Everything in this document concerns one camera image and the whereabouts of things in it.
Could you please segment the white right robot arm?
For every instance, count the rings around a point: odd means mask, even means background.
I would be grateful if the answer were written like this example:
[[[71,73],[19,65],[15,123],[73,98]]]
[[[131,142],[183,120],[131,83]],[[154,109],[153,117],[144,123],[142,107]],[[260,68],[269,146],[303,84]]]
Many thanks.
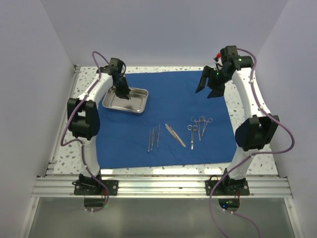
[[[236,46],[222,48],[220,56],[215,58],[220,66],[206,65],[196,88],[200,92],[209,87],[208,98],[222,97],[226,83],[232,81],[242,102],[245,120],[235,131],[237,149],[220,183],[222,192],[228,195],[238,189],[238,182],[245,180],[253,157],[271,142],[279,122],[261,95],[255,74],[256,61],[251,55],[241,56],[238,52]]]

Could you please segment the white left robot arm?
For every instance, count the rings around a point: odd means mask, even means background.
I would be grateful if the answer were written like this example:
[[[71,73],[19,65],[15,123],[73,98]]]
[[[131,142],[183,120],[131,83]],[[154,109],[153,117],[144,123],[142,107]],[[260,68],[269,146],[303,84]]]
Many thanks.
[[[82,163],[80,174],[92,177],[87,180],[85,188],[93,195],[99,194],[103,188],[103,182],[96,178],[100,173],[96,153],[96,137],[101,125],[99,102],[110,89],[119,98],[130,99],[125,68],[125,63],[119,59],[98,67],[95,79],[88,89],[77,98],[69,98],[67,101],[67,124],[60,145],[64,147],[72,142],[79,143]]]

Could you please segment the blue surgical cloth wrap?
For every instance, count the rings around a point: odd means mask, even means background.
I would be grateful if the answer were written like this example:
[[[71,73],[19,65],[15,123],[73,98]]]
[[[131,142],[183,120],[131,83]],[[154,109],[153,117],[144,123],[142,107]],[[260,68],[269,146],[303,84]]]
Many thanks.
[[[236,142],[223,97],[208,99],[209,89],[195,93],[201,72],[179,71],[135,73],[127,76],[129,87],[149,92],[143,113],[109,110],[99,105],[100,131],[96,139],[97,159],[103,169],[158,167],[226,163],[233,159]],[[204,116],[213,122],[200,122],[201,141],[195,131],[191,150],[191,117]],[[149,131],[160,124],[153,150],[148,152]],[[165,127],[168,124],[183,140],[177,142]]]

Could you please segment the steel surgical forceps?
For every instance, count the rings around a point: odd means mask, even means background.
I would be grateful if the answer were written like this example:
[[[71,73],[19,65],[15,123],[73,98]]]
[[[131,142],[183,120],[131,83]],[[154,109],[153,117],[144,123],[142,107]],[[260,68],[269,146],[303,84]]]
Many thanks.
[[[201,122],[201,120],[200,119],[196,119],[194,117],[191,117],[191,122],[194,122],[196,124],[198,137],[199,137],[199,140],[201,141],[201,134],[200,134],[200,122]]]

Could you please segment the steel straight surgical scissors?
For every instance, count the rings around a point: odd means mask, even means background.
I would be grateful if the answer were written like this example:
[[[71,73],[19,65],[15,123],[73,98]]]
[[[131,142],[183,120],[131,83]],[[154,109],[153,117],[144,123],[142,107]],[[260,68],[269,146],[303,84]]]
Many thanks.
[[[195,137],[195,131],[198,130],[196,125],[188,125],[187,129],[191,132],[191,150],[194,149],[194,137]]]

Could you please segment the stainless steel instrument tray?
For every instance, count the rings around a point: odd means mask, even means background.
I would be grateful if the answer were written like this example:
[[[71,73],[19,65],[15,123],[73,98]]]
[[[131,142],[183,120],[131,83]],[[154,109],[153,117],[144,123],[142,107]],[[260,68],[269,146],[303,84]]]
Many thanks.
[[[102,106],[109,110],[141,114],[145,110],[148,96],[149,92],[146,89],[131,87],[129,99],[122,99],[110,88],[105,94]]]

